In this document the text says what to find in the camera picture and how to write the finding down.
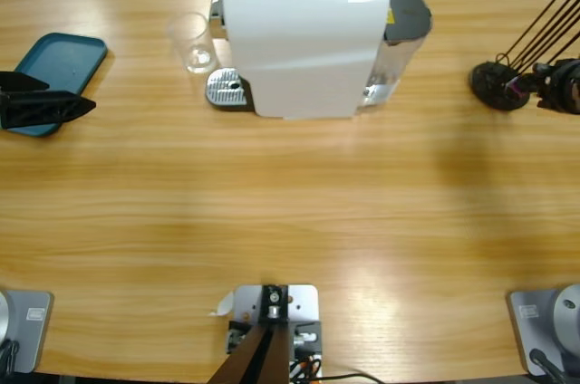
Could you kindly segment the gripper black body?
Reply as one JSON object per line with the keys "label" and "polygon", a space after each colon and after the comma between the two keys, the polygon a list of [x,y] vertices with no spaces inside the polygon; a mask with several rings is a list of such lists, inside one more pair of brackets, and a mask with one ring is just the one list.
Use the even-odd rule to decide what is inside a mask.
{"label": "gripper black body", "polygon": [[555,108],[566,113],[579,112],[579,59],[559,60],[551,76]]}

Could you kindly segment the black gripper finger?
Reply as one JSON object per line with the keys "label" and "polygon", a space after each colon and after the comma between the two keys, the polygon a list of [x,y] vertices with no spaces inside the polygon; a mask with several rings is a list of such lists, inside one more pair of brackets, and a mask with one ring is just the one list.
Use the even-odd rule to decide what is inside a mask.
{"label": "black gripper finger", "polygon": [[554,94],[552,93],[552,86],[550,84],[534,83],[529,85],[526,91],[530,96],[535,95],[538,98],[538,108],[555,107]]}
{"label": "black gripper finger", "polygon": [[49,84],[22,72],[0,71],[1,91],[46,91]]}
{"label": "black gripper finger", "polygon": [[69,91],[1,93],[1,128],[63,124],[88,114],[96,102]]}
{"label": "black gripper finger", "polygon": [[536,62],[532,66],[535,83],[550,83],[556,67],[549,63]]}

